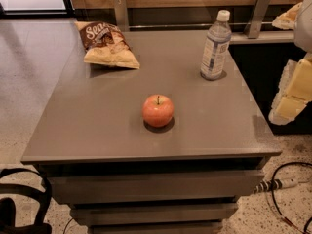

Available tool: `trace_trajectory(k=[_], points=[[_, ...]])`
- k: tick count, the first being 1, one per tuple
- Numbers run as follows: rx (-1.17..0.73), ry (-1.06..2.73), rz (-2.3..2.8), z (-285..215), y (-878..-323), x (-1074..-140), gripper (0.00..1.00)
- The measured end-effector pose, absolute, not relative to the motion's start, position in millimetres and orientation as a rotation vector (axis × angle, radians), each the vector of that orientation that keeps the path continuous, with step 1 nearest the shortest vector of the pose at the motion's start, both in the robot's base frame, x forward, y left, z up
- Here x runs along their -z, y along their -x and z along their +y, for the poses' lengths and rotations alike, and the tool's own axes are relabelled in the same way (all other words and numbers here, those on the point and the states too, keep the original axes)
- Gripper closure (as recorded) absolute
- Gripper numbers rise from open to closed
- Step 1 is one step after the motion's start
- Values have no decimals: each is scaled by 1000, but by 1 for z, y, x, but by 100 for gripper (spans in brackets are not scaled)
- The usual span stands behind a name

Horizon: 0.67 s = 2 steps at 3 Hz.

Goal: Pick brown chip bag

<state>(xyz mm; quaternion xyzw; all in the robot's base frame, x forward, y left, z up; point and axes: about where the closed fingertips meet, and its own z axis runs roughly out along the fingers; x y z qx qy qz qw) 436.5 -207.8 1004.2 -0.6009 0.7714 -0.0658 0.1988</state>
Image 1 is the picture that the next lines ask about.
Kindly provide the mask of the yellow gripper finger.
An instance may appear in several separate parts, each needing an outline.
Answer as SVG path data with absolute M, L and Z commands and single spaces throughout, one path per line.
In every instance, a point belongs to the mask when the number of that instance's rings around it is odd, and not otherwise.
M 286 12 L 277 16 L 272 21 L 272 25 L 276 28 L 283 30 L 294 30 L 294 22 L 301 5 L 302 3 L 299 2 L 292 6 L 290 9 L 288 9 Z
M 289 59 L 278 88 L 268 118 L 275 125 L 287 125 L 312 101 L 312 58 Z

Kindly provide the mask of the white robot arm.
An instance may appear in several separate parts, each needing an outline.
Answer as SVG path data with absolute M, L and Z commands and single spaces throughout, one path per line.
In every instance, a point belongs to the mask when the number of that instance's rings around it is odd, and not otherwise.
M 295 45 L 306 53 L 300 61 L 288 60 L 268 115 L 271 123 L 287 125 L 312 101 L 312 0 L 292 6 L 276 17 L 272 25 L 292 29 Z

